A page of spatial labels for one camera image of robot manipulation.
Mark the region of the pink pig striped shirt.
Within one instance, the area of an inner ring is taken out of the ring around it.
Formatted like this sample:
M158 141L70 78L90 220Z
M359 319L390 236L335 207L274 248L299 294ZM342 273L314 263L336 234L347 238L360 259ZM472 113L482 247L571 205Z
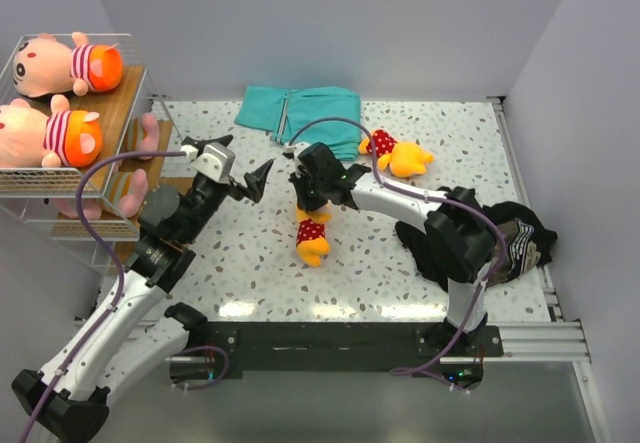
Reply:
M155 116L144 113L132 120L124 134L122 152L156 152L159 146L160 130Z

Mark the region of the orange bear polka dress front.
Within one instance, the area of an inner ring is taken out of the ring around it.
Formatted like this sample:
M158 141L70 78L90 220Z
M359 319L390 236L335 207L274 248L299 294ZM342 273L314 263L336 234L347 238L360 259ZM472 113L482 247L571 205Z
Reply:
M298 224L296 253L306 265L319 267L330 253L326 238L326 224L331 219L329 207L325 205L311 212L297 208L295 216Z

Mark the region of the orange bear polka dress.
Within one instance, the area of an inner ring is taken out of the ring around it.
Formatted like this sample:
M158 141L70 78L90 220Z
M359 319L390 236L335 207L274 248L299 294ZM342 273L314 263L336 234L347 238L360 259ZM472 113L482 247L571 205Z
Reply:
M298 224L296 253L306 265L319 267L330 253L326 238L326 224L331 219L329 207L325 205L311 212L297 208L295 216Z
M399 141L383 129L377 129L371 137L365 137L360 142L358 151L362 155L376 157L378 170L389 170L399 178L423 175L435 161L435 156L419 144Z

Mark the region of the pink pig toy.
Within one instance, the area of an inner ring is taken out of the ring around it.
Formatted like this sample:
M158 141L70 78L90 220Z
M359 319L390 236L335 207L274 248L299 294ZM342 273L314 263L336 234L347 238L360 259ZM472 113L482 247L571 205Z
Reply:
M134 217L143 205L149 190L147 173L143 169L117 172L101 197L83 198L81 205L87 220L100 219L104 212Z

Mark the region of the orange bear polka dress back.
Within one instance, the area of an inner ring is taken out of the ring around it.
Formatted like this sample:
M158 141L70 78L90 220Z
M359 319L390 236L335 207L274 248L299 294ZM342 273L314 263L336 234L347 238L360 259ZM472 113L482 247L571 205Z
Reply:
M419 144L399 141L383 129L377 129L371 137L365 137L360 142L358 151L362 155L376 157L378 170L389 170L399 178L423 175L435 161L435 156Z

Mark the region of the face-up doll orange hat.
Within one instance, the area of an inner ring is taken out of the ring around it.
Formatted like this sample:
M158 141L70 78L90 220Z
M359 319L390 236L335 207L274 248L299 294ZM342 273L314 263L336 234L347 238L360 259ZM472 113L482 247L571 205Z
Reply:
M103 146L100 114L72 110L68 99L55 95L49 115L16 98L1 106L3 168L84 168Z

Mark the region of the black-haired doll orange pants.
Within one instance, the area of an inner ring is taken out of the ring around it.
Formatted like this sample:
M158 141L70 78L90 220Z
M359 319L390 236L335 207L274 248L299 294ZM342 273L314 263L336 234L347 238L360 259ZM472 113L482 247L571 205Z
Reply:
M93 44L82 32L71 34L74 46L42 33L19 45L12 79L16 91L30 99L73 93L104 93L121 82L124 63L115 45Z

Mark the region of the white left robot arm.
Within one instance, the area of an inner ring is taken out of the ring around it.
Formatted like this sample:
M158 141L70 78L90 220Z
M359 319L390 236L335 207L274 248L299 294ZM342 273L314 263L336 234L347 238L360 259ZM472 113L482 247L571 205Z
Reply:
M205 316L180 306L160 323L164 342L152 339L140 350L123 350L131 331L171 293L196 257L193 244L223 201L259 202L273 166L267 160L237 182L230 174L232 136L183 140L195 177L186 193L159 185L147 194L138 216L140 237L127 261L114 256L117 279L72 339L39 370L22 370L12 390L29 416L20 440L40 424L62 442L88 442L109 416L115 390L143 366L171 353L200 353L207 343Z

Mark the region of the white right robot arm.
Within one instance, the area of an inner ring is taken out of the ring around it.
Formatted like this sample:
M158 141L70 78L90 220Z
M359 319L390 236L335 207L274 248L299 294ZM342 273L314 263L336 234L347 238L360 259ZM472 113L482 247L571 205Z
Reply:
M506 259L508 246L472 190L425 190L385 179L362 164L346 167L323 143L287 144L284 156L294 162L290 181L302 210L310 213L331 202L408 225L413 250L426 252L447 282L448 349L466 356L480 345L486 285Z

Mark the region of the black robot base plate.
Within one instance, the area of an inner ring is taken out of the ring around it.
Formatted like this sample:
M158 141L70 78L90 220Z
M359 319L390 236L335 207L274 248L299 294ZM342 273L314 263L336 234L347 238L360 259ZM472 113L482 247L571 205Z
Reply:
M198 356L216 346L229 358L226 376L245 372L387 372L435 357L455 329L447 323L210 322L185 303L164 315L189 332L186 348Z

